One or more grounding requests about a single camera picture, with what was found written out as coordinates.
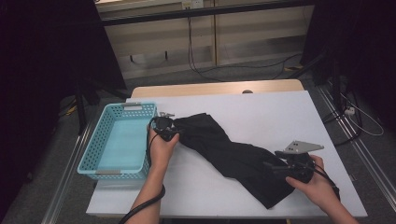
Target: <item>blue plastic basket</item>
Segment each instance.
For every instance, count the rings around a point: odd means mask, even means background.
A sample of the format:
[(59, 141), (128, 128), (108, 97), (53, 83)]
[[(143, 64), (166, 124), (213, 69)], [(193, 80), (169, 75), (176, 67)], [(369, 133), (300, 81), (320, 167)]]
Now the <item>blue plastic basket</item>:
[(147, 125), (157, 115), (154, 103), (107, 105), (78, 166), (92, 179), (142, 179), (149, 172)]

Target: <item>white table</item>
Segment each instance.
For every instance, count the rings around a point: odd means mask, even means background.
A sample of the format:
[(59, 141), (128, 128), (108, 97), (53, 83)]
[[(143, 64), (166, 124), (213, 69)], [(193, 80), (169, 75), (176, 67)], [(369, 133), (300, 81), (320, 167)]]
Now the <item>white table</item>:
[[(307, 91), (254, 94), (134, 98), (155, 102), (158, 111), (183, 118), (210, 114), (234, 142), (270, 151), (292, 140), (325, 146), (312, 154), (322, 157), (326, 171), (340, 188), (342, 203), (355, 217), (367, 213), (323, 126)], [(87, 213), (122, 217), (139, 192), (141, 181), (98, 182)], [(266, 209), (236, 180), (223, 177), (197, 152), (178, 144), (164, 180), (162, 217), (296, 218), (326, 216), (299, 191)]]

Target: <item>folded black garment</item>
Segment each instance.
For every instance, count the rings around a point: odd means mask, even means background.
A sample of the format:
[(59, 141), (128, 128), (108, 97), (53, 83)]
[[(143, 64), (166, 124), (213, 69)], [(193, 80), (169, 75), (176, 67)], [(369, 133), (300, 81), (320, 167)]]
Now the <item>folded black garment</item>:
[(292, 186), (275, 178), (271, 168), (263, 164), (287, 166), (285, 162), (264, 148), (232, 142), (210, 115), (175, 119), (174, 125), (184, 130), (181, 144), (199, 152), (222, 175), (238, 180), (267, 209), (293, 192)]

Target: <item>black horizontal bar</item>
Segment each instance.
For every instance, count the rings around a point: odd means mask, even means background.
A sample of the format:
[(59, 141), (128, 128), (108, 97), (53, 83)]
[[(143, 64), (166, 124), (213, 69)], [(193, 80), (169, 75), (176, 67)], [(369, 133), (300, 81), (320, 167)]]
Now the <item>black horizontal bar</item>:
[(100, 23), (104, 26), (113, 26), (113, 25), (129, 24), (129, 23), (139, 23), (145, 21), (164, 21), (164, 20), (173, 20), (173, 19), (181, 19), (188, 17), (202, 17), (202, 16), (220, 15), (220, 14), (228, 14), (228, 13), (236, 13), (236, 12), (276, 9), (276, 8), (284, 8), (284, 7), (304, 7), (304, 6), (314, 5), (317, 2), (318, 0), (281, 0), (281, 1), (245, 4), (245, 5), (229, 6), (229, 7), (204, 7), (204, 8), (196, 8), (189, 10), (154, 13), (154, 14), (140, 15), (140, 16), (107, 18), (107, 19), (102, 19)]

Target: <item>white cable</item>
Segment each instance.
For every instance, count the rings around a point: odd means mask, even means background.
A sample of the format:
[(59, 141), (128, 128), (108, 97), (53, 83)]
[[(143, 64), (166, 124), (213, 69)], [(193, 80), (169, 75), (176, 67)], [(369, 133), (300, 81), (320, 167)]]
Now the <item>white cable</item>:
[(370, 132), (364, 130), (364, 129), (363, 129), (361, 126), (359, 126), (355, 121), (353, 121), (353, 119), (350, 117), (350, 115), (348, 115), (350, 121), (351, 121), (356, 127), (358, 127), (359, 129), (361, 129), (361, 130), (364, 131), (365, 133), (368, 133), (368, 134), (373, 135), (373, 136), (381, 136), (382, 134), (384, 134), (384, 129), (382, 128), (382, 126), (381, 126), (378, 122), (375, 121), (375, 119), (373, 119), (372, 117), (370, 117), (370, 115), (368, 115), (367, 113), (365, 113), (364, 111), (362, 111), (360, 108), (358, 108), (357, 106), (355, 106), (354, 104), (352, 104), (352, 102), (350, 102), (349, 99), (347, 99), (343, 93), (341, 93), (341, 96), (344, 97), (344, 98), (345, 98), (351, 105), (353, 105), (357, 110), (359, 110), (361, 113), (363, 113), (363, 114), (364, 114), (365, 116), (367, 116), (369, 119), (371, 119), (376, 125), (378, 125), (378, 127), (381, 129), (381, 133), (370, 133)]

